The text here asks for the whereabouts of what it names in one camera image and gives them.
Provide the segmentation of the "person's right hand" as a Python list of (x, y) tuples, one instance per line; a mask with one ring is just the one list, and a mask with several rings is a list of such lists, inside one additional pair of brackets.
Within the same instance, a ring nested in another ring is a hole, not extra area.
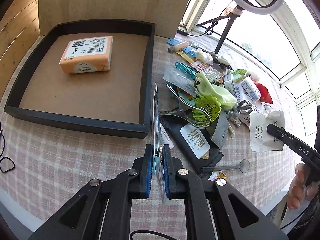
[(305, 186), (307, 169), (303, 163), (296, 165), (295, 177), (290, 184), (287, 207), (291, 210), (298, 209), (303, 200), (311, 201), (319, 192), (319, 183), (312, 182), (308, 187)]

